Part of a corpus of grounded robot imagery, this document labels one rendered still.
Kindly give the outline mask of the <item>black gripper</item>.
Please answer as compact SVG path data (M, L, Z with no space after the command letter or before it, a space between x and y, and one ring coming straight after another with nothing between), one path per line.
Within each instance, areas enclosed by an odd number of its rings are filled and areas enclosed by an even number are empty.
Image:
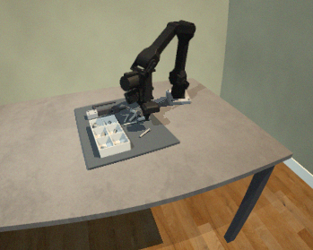
M160 106L155 102L152 101L154 96L152 95L153 86L140 86L138 90L142 91L143 101L137 100L137 104L140 105L140 109L143 111L143 116L145 120L147 120L151 113L160 112Z

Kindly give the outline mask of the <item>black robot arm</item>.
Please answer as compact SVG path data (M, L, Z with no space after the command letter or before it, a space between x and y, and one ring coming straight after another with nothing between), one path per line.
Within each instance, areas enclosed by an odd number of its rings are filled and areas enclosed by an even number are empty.
M176 35L178 37L178 48L175 67L169 76L169 81L171 84L173 83L171 96L173 99L186 98L185 92L189 86L185 71L187 51L189 40L194 37L195 31L196 26L192 22L182 20L179 22L169 22L159 37L149 47L138 54L130 67L132 72L124 73L124 76L119 81L122 90L127 91L124 96L128 104L133 104L137 100L143 101L142 91L138 90L138 87L152 85L152 73L156 72L154 68L160 61L161 52ZM144 69L137 67L138 65ZM129 94L132 96L129 96Z

